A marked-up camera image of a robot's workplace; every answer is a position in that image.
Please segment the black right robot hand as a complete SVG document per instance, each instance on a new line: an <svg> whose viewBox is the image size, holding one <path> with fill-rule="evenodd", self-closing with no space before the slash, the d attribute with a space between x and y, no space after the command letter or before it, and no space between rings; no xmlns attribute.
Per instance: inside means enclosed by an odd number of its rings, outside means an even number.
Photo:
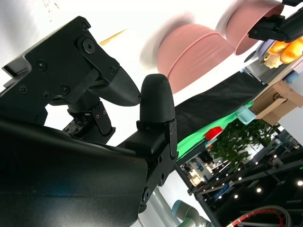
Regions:
<svg viewBox="0 0 303 227"><path fill-rule="evenodd" d="M3 68L3 227L129 227L178 158L168 79L138 89L89 29L76 17Z"/></svg>

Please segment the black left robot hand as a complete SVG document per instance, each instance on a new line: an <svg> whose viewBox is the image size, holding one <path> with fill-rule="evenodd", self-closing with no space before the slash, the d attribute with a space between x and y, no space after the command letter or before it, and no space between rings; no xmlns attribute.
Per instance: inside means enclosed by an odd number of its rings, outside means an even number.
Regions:
<svg viewBox="0 0 303 227"><path fill-rule="evenodd" d="M261 41L268 39L290 43L303 35L303 9L289 17L279 13L263 15L248 32L249 38Z"/></svg>

